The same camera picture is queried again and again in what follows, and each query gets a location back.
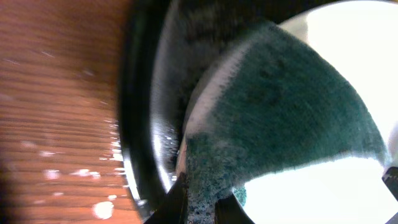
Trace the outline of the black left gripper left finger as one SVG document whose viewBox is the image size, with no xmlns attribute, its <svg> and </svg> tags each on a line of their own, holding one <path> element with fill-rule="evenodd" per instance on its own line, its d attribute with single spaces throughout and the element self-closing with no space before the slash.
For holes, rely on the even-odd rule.
<svg viewBox="0 0 398 224">
<path fill-rule="evenodd" d="M 165 196 L 160 207 L 144 224 L 186 224 L 187 223 L 187 182 L 180 173 L 177 181 Z"/>
</svg>

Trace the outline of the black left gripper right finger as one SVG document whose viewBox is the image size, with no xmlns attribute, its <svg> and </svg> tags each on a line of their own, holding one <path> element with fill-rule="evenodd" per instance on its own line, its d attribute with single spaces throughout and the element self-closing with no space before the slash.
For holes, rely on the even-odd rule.
<svg viewBox="0 0 398 224">
<path fill-rule="evenodd" d="M 382 181 L 397 199 L 397 167 L 390 167 L 382 176 Z M 216 224 L 254 224 L 234 195 L 219 199 L 215 205 Z"/>
</svg>

